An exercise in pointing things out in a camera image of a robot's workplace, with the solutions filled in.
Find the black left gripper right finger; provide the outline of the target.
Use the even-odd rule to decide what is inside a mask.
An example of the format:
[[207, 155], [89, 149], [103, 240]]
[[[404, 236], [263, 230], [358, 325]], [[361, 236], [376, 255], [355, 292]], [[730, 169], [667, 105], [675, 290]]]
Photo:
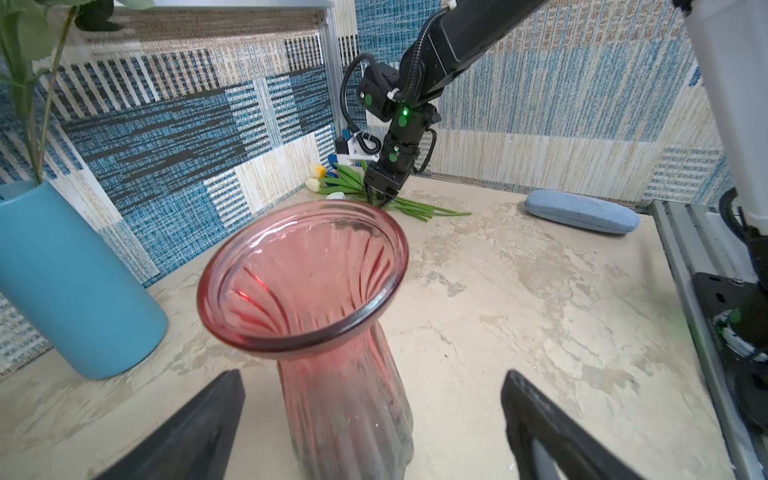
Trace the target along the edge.
[[506, 374], [501, 405], [521, 479], [639, 477], [516, 370]]

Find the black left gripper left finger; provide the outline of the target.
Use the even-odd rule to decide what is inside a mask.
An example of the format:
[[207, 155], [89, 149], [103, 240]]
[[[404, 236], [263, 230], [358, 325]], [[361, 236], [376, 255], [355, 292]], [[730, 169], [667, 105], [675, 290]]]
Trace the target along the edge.
[[221, 373], [100, 479], [222, 479], [245, 401], [241, 373]]

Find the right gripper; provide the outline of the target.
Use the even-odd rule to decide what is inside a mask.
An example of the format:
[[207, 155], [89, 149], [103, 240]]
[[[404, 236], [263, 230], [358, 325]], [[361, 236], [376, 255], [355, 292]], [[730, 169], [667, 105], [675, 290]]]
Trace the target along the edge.
[[429, 154], [420, 165], [420, 143], [428, 129], [419, 131], [414, 142], [405, 142], [388, 132], [378, 161], [370, 164], [364, 174], [363, 187], [367, 201], [394, 201], [409, 176], [421, 174], [429, 165]]

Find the tulip bunch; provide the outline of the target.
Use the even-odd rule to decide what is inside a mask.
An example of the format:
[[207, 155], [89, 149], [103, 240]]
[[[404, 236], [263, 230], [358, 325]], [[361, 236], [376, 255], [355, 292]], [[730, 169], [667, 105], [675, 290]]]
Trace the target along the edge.
[[368, 164], [365, 161], [362, 162], [361, 171], [340, 164], [331, 170], [326, 169], [321, 164], [313, 164], [310, 166], [310, 174], [305, 181], [305, 187], [329, 200], [343, 199], [364, 202], [383, 210], [399, 211], [422, 222], [427, 222], [435, 217], [471, 215], [470, 212], [454, 211], [402, 197], [389, 199], [384, 194], [364, 185], [364, 173], [367, 170]]

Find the red ribbed glass vase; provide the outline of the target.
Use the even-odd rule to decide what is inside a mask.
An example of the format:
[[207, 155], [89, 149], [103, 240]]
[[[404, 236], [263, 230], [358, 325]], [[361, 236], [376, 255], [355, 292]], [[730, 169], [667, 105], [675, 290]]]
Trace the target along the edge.
[[408, 261], [389, 214], [322, 200], [258, 219], [203, 271], [204, 326], [276, 361], [307, 479], [401, 479], [413, 458], [413, 414], [380, 324]]

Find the blue ceramic vase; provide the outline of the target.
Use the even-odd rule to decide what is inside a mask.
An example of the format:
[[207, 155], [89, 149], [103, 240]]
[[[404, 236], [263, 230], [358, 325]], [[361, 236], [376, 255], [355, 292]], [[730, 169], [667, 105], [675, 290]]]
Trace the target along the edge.
[[140, 363], [168, 328], [155, 299], [47, 182], [1, 188], [1, 293], [89, 379]]

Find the pale blue rose bouquet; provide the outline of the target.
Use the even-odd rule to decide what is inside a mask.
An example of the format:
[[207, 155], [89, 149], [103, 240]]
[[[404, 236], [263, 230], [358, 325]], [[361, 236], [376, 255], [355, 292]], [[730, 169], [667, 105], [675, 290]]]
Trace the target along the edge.
[[3, 1], [1, 53], [11, 104], [25, 128], [34, 182], [44, 178], [44, 157], [58, 69], [72, 27], [86, 32], [118, 31], [113, 1]]

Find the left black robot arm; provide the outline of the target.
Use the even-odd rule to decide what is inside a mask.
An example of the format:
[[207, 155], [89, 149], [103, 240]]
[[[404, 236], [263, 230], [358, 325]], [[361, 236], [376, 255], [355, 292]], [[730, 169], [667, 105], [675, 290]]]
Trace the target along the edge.
[[[537, 1], [451, 1], [433, 12], [397, 66], [362, 52], [359, 105], [386, 122], [374, 137], [350, 116], [336, 162], [354, 146], [371, 166], [362, 193], [393, 205], [429, 164], [419, 143], [439, 122], [434, 101], [487, 51], [534, 15]], [[667, 255], [728, 453], [740, 479], [767, 474], [767, 5], [678, 1], [734, 178], [715, 212], [655, 200]]]

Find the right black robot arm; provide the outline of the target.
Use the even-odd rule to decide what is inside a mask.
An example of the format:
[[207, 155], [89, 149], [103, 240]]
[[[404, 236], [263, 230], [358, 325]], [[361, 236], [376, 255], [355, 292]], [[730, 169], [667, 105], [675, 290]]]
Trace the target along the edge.
[[[453, 2], [427, 19], [397, 69], [377, 62], [370, 53], [352, 60], [341, 80], [339, 102], [351, 134], [348, 143], [357, 143], [375, 159], [362, 181], [369, 204], [385, 207], [394, 202], [409, 176], [429, 165], [437, 141], [434, 126], [441, 121], [431, 102], [544, 4], [538, 0]], [[389, 124], [382, 140], [364, 132], [348, 111], [347, 85], [363, 62], [367, 68], [356, 94], [367, 112]]]

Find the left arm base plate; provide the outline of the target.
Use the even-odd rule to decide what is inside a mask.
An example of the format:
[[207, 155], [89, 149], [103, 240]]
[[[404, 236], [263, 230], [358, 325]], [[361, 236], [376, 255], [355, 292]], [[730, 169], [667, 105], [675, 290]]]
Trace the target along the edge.
[[696, 273], [696, 298], [743, 420], [767, 432], [767, 291], [755, 283]]

